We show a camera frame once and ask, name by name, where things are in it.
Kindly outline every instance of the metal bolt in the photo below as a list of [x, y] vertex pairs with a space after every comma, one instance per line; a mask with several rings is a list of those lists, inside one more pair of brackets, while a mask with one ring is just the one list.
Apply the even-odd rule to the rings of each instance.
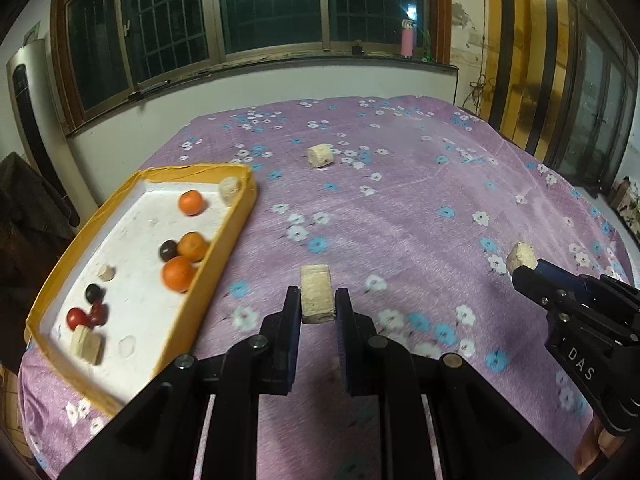
[[185, 368], [191, 368], [194, 362], [196, 362], [196, 359], [192, 355], [182, 354], [175, 358], [174, 365], [176, 368], [184, 370]]
[[266, 336], [263, 336], [262, 334], [252, 335], [249, 338], [249, 346], [255, 349], [264, 348], [265, 346], [267, 346], [268, 342], [269, 340], [266, 338]]
[[386, 337], [381, 335], [372, 335], [367, 341], [372, 348], [384, 348], [386, 346]]
[[442, 362], [449, 368], [460, 368], [462, 366], [462, 357], [458, 354], [446, 354], [442, 358]]

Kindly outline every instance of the tablecloth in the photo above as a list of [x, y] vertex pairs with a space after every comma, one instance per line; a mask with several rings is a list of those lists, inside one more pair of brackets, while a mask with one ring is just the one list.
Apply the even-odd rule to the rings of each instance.
[[[322, 142], [335, 161], [315, 169], [305, 152]], [[590, 407], [546, 352], [545, 312], [513, 290], [505, 259], [522, 240], [574, 273], [631, 274], [618, 233], [558, 174], [464, 110], [413, 96], [198, 117], [143, 167], [194, 162], [248, 164], [259, 186], [197, 357], [255, 333], [300, 266], [325, 263], [383, 335], [421, 355], [459, 352], [572, 458]], [[344, 393], [337, 355], [332, 323], [302, 326], [292, 392], [260, 400], [260, 479], [379, 477], [376, 401]], [[19, 395], [28, 442], [53, 477], [108, 421], [37, 349]]]

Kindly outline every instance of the pink bottle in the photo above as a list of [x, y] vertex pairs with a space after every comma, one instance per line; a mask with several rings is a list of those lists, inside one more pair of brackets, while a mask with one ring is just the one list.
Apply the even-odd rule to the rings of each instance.
[[410, 58], [414, 56], [414, 21], [402, 20], [402, 45], [400, 55]]

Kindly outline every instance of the orange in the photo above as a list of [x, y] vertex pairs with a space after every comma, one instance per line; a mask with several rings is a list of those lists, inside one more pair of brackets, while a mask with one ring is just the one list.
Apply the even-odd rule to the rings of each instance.
[[185, 234], [178, 242], [178, 254], [191, 262], [199, 262], [203, 259], [208, 248], [207, 241], [195, 231]]
[[191, 189], [180, 195], [178, 207], [187, 216], [196, 216], [204, 209], [204, 199], [195, 189]]
[[187, 258], [176, 256], [162, 267], [162, 281], [167, 288], [175, 292], [185, 292], [191, 285], [195, 273], [196, 269], [191, 266]]

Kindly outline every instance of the dark cloth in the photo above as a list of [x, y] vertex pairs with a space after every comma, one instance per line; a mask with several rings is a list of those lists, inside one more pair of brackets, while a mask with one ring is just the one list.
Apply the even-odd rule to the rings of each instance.
[[18, 373], [24, 321], [74, 237], [56, 190], [17, 153], [0, 162], [0, 362]]

